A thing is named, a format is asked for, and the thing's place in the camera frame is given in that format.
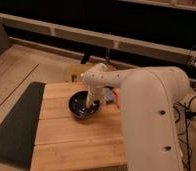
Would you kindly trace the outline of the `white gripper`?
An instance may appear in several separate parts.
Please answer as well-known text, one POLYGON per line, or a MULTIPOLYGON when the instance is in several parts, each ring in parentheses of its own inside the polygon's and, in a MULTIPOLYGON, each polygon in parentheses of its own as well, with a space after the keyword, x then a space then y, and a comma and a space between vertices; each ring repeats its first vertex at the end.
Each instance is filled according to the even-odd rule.
POLYGON ((100 100, 103 95, 102 86, 89 86, 88 87, 88 100, 86 101, 86 107, 89 108, 95 100, 100 100))

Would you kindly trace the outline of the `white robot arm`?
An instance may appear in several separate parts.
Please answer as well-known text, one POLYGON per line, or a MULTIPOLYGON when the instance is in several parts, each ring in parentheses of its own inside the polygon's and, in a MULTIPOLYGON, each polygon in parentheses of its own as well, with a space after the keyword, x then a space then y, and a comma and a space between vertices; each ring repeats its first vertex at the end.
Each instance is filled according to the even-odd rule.
POLYGON ((109 71, 99 63, 82 74, 87 102, 105 86, 119 89, 119 109, 128 171, 184 171, 173 105, 189 91, 178 67, 109 71))

